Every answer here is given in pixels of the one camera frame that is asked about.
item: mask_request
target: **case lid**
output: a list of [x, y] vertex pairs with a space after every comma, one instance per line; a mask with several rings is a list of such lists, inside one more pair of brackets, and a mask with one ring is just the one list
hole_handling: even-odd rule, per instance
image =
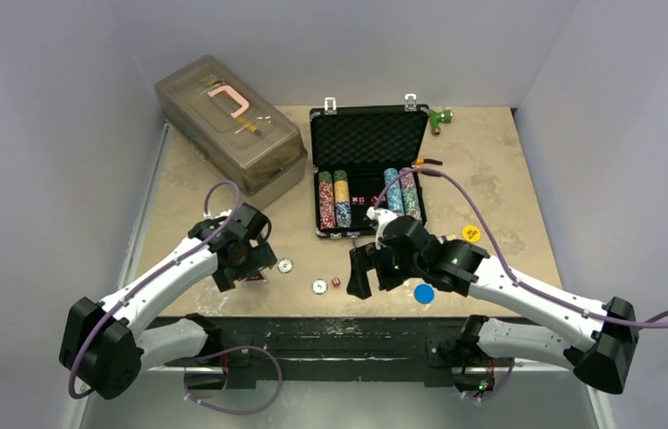
[[410, 165], [426, 133], [428, 106], [375, 105], [310, 110], [312, 162], [343, 169]]

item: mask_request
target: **pink object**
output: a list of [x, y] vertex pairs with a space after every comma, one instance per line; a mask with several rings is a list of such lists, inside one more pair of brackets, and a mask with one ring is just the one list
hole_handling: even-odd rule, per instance
[[217, 87], [212, 91], [208, 92], [207, 94], [211, 97], [214, 97], [220, 94], [221, 92], [224, 92], [228, 97], [233, 98], [233, 101], [239, 104], [239, 109], [231, 114], [231, 117], [233, 119], [236, 119], [240, 114], [243, 114], [244, 112], [247, 111], [247, 109], [249, 109], [249, 101], [247, 101], [246, 98], [242, 97], [241, 94], [236, 92], [236, 89], [233, 89], [228, 85]]

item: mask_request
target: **tan table surface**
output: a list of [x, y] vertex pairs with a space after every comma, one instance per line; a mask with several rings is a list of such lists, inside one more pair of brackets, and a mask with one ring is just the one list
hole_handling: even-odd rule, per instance
[[[279, 106], [296, 122], [305, 146], [309, 142], [310, 106]], [[442, 124], [439, 137], [427, 127], [421, 157], [444, 161], [440, 167], [468, 190], [478, 204], [505, 255], [515, 268], [560, 287], [537, 198], [528, 175], [518, 133], [507, 107], [454, 107], [452, 123]], [[167, 151], [154, 206], [141, 247], [137, 275], [170, 253], [194, 223], [202, 219], [202, 203], [209, 188], [221, 180], [176, 133]], [[304, 179], [263, 212], [273, 222], [270, 244], [281, 259], [294, 263], [291, 273], [266, 270], [270, 283], [241, 286], [220, 293], [212, 279], [205, 279], [177, 299], [164, 315], [199, 312], [204, 315], [253, 316], [463, 316], [471, 314], [513, 315], [505, 308], [437, 292], [434, 301], [421, 305], [413, 289], [421, 281], [410, 280], [396, 290], [377, 290], [375, 274], [370, 276], [373, 296], [360, 300], [347, 295], [350, 240], [321, 240], [314, 233], [312, 162], [308, 160]], [[421, 176], [427, 208], [428, 229], [435, 235], [456, 233], [473, 224], [480, 228], [462, 195], [441, 178]], [[210, 202], [213, 213], [230, 208], [232, 194], [218, 190]], [[368, 238], [359, 239], [361, 245]], [[484, 234], [479, 246], [494, 253]], [[316, 295], [315, 279], [330, 283], [338, 277], [342, 286]]]

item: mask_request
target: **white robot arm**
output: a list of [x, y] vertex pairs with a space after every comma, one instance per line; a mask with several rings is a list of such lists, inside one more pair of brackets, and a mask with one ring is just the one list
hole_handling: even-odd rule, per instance
[[[571, 294], [512, 270], [464, 240], [442, 243], [421, 222], [397, 217], [388, 209], [368, 210], [375, 222], [376, 242], [351, 251], [352, 275], [347, 291], [371, 295], [365, 272], [376, 269], [380, 290], [391, 290], [409, 278], [422, 278], [434, 288], [509, 308], [534, 324], [510, 324], [481, 315], [466, 323], [464, 340], [445, 345], [444, 352], [462, 349], [483, 358], [525, 358], [568, 368], [584, 383], [621, 393], [629, 371], [638, 330], [607, 324], [589, 315], [636, 320], [633, 307], [622, 299], [603, 303]], [[520, 286], [525, 282], [529, 289]], [[573, 303], [577, 312], [545, 299], [541, 293]]]
[[[256, 275], [275, 265], [276, 258], [263, 236], [270, 221], [256, 208], [239, 206], [192, 228], [187, 238], [137, 280], [97, 303], [76, 302], [65, 324], [60, 362], [68, 369], [96, 324], [107, 316], [95, 341], [82, 353], [77, 376], [111, 399], [133, 383], [141, 370], [178, 358], [204, 356], [210, 326], [198, 315], [187, 315], [175, 324], [148, 329], [155, 318], [195, 283], [209, 276], [220, 291], [233, 282]], [[208, 244], [204, 240], [223, 223], [222, 231]], [[127, 299], [130, 291], [143, 287]]]

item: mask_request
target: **poker chip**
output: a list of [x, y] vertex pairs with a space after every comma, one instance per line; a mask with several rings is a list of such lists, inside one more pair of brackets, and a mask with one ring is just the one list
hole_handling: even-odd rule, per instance
[[291, 259], [281, 259], [278, 261], [278, 271], [284, 274], [290, 273], [294, 268]]
[[320, 229], [336, 228], [334, 208], [334, 183], [331, 173], [321, 172], [318, 176], [317, 193], [319, 195], [318, 211], [320, 213]]
[[421, 220], [420, 203], [418, 202], [418, 185], [415, 183], [415, 177], [412, 173], [405, 174], [400, 177], [400, 185], [402, 185], [402, 203], [404, 204], [404, 211], [407, 216], [412, 216], [414, 219]]
[[352, 207], [347, 173], [344, 170], [334, 172], [334, 201], [336, 225], [339, 228], [349, 228], [352, 225]]
[[[387, 168], [384, 170], [384, 185], [388, 185], [397, 177], [397, 169]], [[389, 210], [393, 211], [395, 215], [404, 215], [404, 206], [402, 205], [402, 190], [400, 189], [400, 182], [396, 181], [394, 185], [389, 187], [386, 191], [386, 204]]]
[[323, 295], [327, 290], [328, 283], [326, 283], [325, 280], [317, 279], [312, 282], [312, 291], [315, 292], [316, 295]]

